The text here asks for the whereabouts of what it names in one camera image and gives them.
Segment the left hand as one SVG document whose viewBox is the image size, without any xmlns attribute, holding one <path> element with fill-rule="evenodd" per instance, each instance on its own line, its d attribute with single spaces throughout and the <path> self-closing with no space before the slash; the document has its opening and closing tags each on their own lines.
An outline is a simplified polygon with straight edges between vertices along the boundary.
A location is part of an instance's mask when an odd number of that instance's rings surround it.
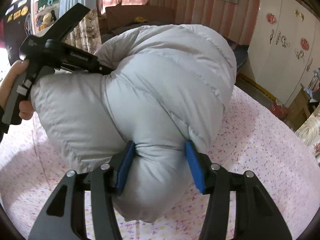
<svg viewBox="0 0 320 240">
<path fill-rule="evenodd" d="M 1 107 L 3 110 L 6 108 L 7 100 L 10 94 L 10 91 L 14 85 L 16 77 L 22 74 L 28 67 L 28 60 L 17 60 L 12 67 L 10 68 L 8 74 L 1 83 Z M 30 120 L 35 112 L 30 101 L 21 101 L 19 104 L 19 116 L 23 120 Z"/>
</svg>

